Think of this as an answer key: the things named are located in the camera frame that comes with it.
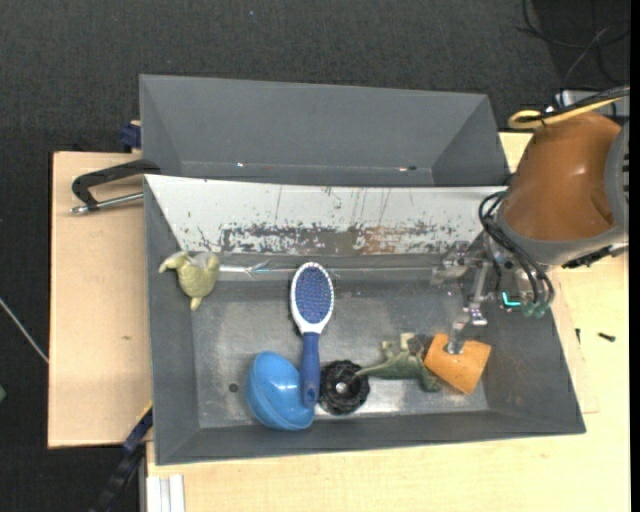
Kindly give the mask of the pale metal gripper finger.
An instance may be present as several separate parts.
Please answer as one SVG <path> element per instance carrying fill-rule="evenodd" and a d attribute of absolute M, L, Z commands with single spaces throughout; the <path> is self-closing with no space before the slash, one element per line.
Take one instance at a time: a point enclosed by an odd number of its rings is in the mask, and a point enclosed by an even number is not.
<path fill-rule="evenodd" d="M 473 250 L 469 241 L 456 241 L 432 271 L 430 283 L 435 286 L 462 278 L 475 266 Z"/>
<path fill-rule="evenodd" d="M 460 354 L 466 341 L 466 335 L 477 328 L 488 326 L 480 304 L 470 306 L 453 306 L 447 309 L 449 337 L 447 342 L 448 354 Z"/>

